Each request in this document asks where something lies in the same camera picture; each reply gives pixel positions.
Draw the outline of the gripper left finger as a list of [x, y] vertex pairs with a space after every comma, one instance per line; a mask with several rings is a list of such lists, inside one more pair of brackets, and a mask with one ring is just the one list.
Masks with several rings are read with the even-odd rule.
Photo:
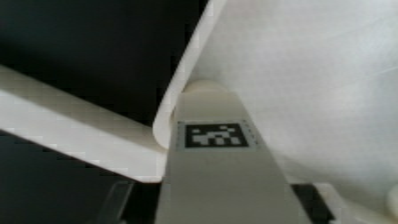
[[110, 188], [94, 224], [155, 224], [158, 185], [119, 181]]

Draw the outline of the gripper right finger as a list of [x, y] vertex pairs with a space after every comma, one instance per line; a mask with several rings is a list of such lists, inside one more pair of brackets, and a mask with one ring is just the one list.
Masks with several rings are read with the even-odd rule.
[[355, 224], [343, 197], [327, 183], [295, 183], [295, 196], [311, 224]]

